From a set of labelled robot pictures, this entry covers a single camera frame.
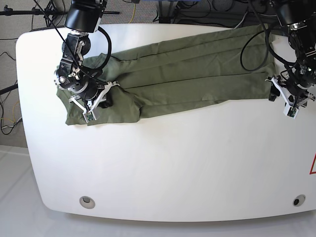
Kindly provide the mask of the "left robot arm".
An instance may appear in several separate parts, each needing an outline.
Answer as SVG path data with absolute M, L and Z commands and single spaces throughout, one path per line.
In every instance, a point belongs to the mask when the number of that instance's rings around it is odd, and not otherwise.
M 306 107 L 316 96 L 308 92 L 316 84 L 316 2 L 314 0 L 271 0 L 279 24 L 295 51 L 293 65 L 285 60 L 285 70 L 268 78 L 271 82 L 269 100 L 281 96 L 285 101 L 283 113 L 295 118 L 300 107 Z

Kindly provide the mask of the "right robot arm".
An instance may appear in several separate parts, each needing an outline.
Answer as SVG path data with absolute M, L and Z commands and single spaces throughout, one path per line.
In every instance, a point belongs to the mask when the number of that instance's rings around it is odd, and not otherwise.
M 75 103 L 84 112 L 91 112 L 97 107 L 105 109 L 113 105 L 109 94 L 113 84 L 100 79 L 112 52 L 110 36 L 99 26 L 106 6 L 105 0 L 71 2 L 65 21 L 65 27 L 71 31 L 63 40 L 63 55 L 55 71 L 57 96 L 66 107 Z M 91 49 L 89 34 L 96 31 L 105 36 L 108 42 L 108 54 L 96 66 L 84 66 L 83 57 Z

